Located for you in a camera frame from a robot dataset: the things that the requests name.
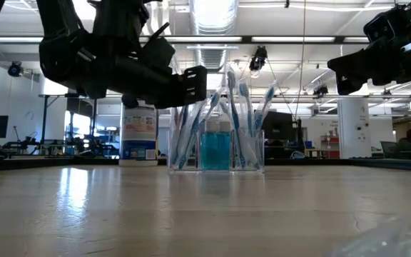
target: product label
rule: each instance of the product label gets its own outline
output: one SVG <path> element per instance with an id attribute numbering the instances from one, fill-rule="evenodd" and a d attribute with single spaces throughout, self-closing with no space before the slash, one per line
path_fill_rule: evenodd
<path id="1" fill-rule="evenodd" d="M 155 141 L 124 141 L 122 149 L 123 160 L 154 161 L 158 155 Z"/>
<path id="2" fill-rule="evenodd" d="M 154 161 L 158 157 L 157 113 L 151 107 L 125 109 L 121 128 L 121 155 L 124 160 Z"/>

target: clear plastic organizer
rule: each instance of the clear plastic organizer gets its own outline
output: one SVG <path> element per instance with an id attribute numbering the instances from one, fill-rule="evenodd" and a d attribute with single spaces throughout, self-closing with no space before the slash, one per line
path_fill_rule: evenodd
<path id="1" fill-rule="evenodd" d="M 206 128 L 201 124 L 196 135 L 188 141 L 193 145 L 185 154 L 187 140 L 168 135 L 169 171 L 264 171 L 264 131 L 250 136 L 240 129 L 234 131 Z"/>

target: bottle cap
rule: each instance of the bottle cap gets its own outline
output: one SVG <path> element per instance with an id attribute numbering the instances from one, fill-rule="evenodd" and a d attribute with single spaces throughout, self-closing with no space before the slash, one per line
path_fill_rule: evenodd
<path id="1" fill-rule="evenodd" d="M 209 120 L 205 122 L 205 131 L 207 132 L 219 132 L 220 124 L 217 121 Z"/>
<path id="2" fill-rule="evenodd" d="M 221 132 L 231 132 L 231 122 L 220 121 L 220 131 Z"/>

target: chair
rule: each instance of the chair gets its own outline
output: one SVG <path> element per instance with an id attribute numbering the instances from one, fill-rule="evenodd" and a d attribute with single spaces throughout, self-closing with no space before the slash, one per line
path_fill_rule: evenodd
<path id="1" fill-rule="evenodd" d="M 381 141 L 380 143 L 382 144 L 383 156 L 385 158 L 394 158 L 395 153 L 396 153 L 397 143 L 386 142 L 386 141 Z"/>

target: computer monitor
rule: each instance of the computer monitor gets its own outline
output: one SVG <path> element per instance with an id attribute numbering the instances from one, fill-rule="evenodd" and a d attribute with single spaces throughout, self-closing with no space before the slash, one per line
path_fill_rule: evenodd
<path id="1" fill-rule="evenodd" d="M 293 128 L 293 115 L 269 111 L 263 121 L 266 139 L 296 141 L 296 128 Z"/>

